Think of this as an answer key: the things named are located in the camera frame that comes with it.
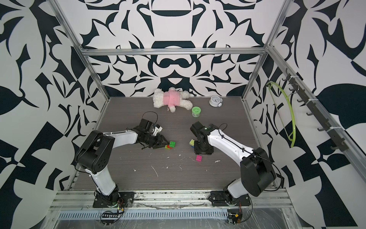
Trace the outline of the yellow-green lego brick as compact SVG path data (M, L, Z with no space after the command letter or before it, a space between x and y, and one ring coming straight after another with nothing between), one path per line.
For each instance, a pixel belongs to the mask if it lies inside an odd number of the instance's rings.
M194 146L194 142L195 142L195 141L192 139L192 140L190 141L190 143L189 143L189 144L190 144L191 146Z

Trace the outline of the pink lego brick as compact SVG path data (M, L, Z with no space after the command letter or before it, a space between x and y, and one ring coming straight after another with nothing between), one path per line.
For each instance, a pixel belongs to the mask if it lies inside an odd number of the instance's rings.
M201 162L201 161L202 161L202 156L197 155L197 156L196 156L196 161Z

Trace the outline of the green lego brick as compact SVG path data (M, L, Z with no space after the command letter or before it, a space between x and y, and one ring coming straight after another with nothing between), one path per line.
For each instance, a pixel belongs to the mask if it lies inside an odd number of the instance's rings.
M169 144L169 147L170 148L175 148L175 144L176 144L175 142L171 141L170 144Z

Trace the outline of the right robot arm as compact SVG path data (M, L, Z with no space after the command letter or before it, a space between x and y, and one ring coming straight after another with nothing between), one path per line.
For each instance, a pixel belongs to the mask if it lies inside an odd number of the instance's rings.
M195 154L211 155L217 148L240 167L241 177L227 185L220 198L211 196L213 202L233 205L237 199L245 195L257 197L276 180L274 165L262 148L253 149L245 146L213 124L203 126L200 122L196 122L192 124L190 130L197 138L194 142Z

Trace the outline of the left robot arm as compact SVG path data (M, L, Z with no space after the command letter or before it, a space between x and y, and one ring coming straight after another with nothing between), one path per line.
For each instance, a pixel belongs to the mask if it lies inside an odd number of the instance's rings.
M119 199L119 189L108 170L112 150L125 145L141 144L145 148L164 148L170 142L160 133L127 129L121 132L92 131L77 151L74 161L93 180L97 199L113 206Z

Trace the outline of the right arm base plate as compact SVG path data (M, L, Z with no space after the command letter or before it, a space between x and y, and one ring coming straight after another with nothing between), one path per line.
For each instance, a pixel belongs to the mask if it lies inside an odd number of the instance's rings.
M211 191L208 197L214 207L226 206L250 206L251 200L248 195L243 195L239 198L234 198L228 191Z

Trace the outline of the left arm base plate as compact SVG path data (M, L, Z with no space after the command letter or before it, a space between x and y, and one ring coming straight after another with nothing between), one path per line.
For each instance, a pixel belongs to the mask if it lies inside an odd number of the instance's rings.
M124 208L133 204L134 192L113 192L109 196L105 196L99 191L94 192L93 208Z

